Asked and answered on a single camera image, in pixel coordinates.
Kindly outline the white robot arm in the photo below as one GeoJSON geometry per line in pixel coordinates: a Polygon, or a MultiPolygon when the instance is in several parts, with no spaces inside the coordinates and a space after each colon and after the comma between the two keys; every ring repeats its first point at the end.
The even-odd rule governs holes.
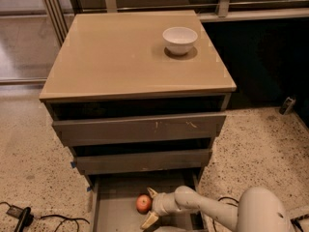
{"type": "Polygon", "coordinates": [[[295,232],[283,203],[266,188],[248,188],[237,207],[207,198],[187,186],[179,186],[170,193],[152,188],[148,192],[153,203],[142,229],[148,229],[160,217],[199,211],[231,232],[295,232]]]}

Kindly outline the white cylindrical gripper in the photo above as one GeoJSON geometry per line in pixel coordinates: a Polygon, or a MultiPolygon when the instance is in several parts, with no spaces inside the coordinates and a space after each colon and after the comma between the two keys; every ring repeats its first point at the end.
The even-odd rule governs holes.
{"type": "Polygon", "coordinates": [[[147,188],[150,197],[153,199],[152,212],[148,212],[145,220],[140,228],[142,230],[150,228],[154,225],[159,217],[174,214],[178,210],[178,205],[175,201],[175,193],[157,193],[153,188],[147,188]]]}

